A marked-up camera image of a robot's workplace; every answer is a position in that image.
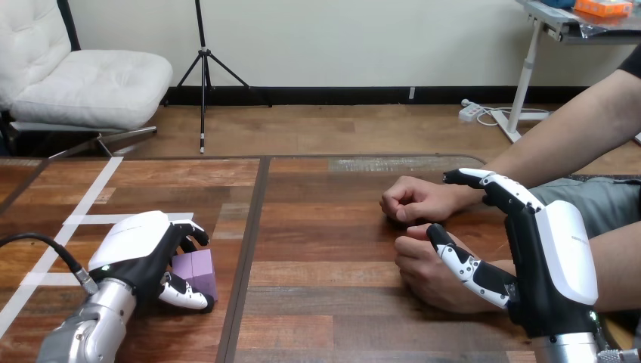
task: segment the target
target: robotic hand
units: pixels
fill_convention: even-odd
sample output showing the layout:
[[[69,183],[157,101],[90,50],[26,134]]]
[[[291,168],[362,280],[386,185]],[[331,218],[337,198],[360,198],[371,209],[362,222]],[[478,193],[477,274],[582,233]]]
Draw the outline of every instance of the robotic hand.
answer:
[[[457,169],[444,182],[485,189],[484,202],[507,214],[516,276],[458,247],[442,226],[427,234],[444,264],[467,288],[503,309],[532,339],[538,362],[640,362],[635,350],[599,352],[596,271],[581,213],[557,200],[544,206],[528,189],[494,172]]]
[[[89,261],[97,290],[40,348],[37,362],[113,362],[136,305],[156,298],[187,309],[211,312],[214,299],[166,271],[180,247],[185,253],[209,243],[207,233],[191,220],[170,222],[160,211],[127,218],[111,228]]]

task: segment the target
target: tape line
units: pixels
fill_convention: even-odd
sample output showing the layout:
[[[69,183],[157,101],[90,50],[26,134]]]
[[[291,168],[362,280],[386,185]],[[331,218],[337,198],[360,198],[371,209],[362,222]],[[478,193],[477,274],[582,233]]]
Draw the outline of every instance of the tape line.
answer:
[[[69,216],[64,225],[115,225],[116,223],[127,219],[135,214],[91,214],[88,216]],[[193,213],[167,213],[169,221],[178,221],[180,219],[192,219]]]
[[[78,286],[78,280],[70,272],[30,272],[22,280],[22,285]]]
[[[94,183],[91,185],[91,187],[89,187],[89,189],[85,193],[85,196],[82,197],[80,203],[78,203],[76,208],[73,210],[73,213],[71,213],[73,216],[82,216],[89,211],[89,208],[91,208],[91,206],[94,204],[94,202],[98,198],[98,195],[100,194],[104,186],[107,185],[107,182],[109,181],[109,179],[111,179],[111,176],[116,171],[118,165],[120,165],[121,162],[121,157],[112,157],[109,160],[107,165],[102,169],[100,175],[98,175],[96,180],[94,180]],[[69,242],[69,239],[77,228],[78,225],[63,225],[60,229],[60,232],[58,232],[58,234],[56,235],[56,242],[63,246],[67,245],[67,242]],[[56,258],[57,254],[54,252],[54,249],[49,247],[31,270],[31,272],[36,273],[41,272],[43,273],[43,275],[33,275],[33,277],[30,278],[31,284],[23,285],[22,283],[20,283],[18,290],[9,299],[9,302],[7,302],[5,307],[2,308],[2,311],[0,312],[0,338],[5,335],[7,329],[11,326],[11,324],[14,322],[14,319],[20,313],[20,310],[22,310],[33,292],[36,291],[36,287],[38,287],[38,284],[40,284],[40,282],[42,282],[42,279],[44,278],[44,273],[49,271]]]

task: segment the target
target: wrist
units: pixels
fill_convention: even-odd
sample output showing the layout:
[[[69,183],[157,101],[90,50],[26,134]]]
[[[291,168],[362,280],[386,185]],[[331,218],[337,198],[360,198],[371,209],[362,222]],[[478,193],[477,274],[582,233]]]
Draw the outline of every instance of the wrist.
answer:
[[[469,206],[481,203],[485,191],[482,189],[473,189],[466,185],[448,185],[455,196],[454,209],[461,210]]]

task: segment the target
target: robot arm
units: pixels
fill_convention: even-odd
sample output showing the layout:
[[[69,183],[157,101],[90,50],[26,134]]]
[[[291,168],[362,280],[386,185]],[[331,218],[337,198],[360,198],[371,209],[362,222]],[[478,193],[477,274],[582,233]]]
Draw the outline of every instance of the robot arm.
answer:
[[[170,222],[160,211],[141,213],[115,224],[89,261],[98,289],[42,343],[37,362],[110,363],[125,338],[136,306],[160,299],[201,313],[214,299],[166,271],[180,247],[186,253],[209,243],[191,220]]]
[[[445,265],[466,287],[507,307],[512,321],[532,339],[537,362],[640,361],[636,350],[597,353],[596,340],[602,342],[602,349],[609,347],[600,337],[593,310],[598,297],[596,271],[575,206],[560,200],[544,206],[519,183],[487,170],[453,170],[445,173],[444,182],[484,189],[484,202],[507,214],[516,277],[456,247],[440,225],[430,226],[427,234]]]

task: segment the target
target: orange box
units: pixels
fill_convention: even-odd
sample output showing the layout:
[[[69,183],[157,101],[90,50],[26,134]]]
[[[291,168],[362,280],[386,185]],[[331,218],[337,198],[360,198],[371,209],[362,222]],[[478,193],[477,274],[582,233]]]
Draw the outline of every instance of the orange box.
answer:
[[[632,3],[625,0],[577,0],[574,9],[599,17],[626,17],[632,12]]]

